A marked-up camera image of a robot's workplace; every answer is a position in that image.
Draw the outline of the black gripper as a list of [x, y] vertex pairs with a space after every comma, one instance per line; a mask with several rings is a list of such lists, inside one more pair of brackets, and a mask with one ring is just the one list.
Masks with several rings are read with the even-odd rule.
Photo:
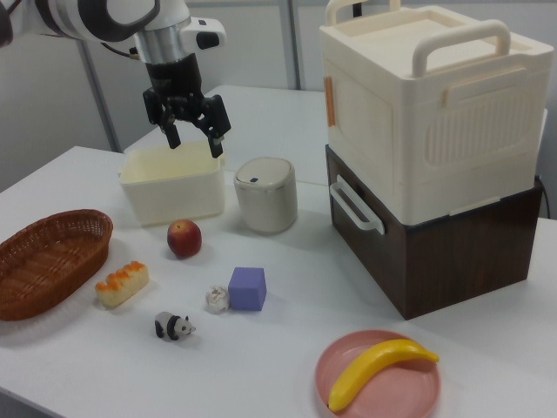
[[143, 92], [147, 118], [166, 136], [171, 149], [181, 145], [175, 119], [191, 122], [208, 139], [211, 155], [223, 154], [222, 141], [231, 129], [220, 95], [205, 98], [195, 55], [167, 64], [146, 64], [151, 87]]

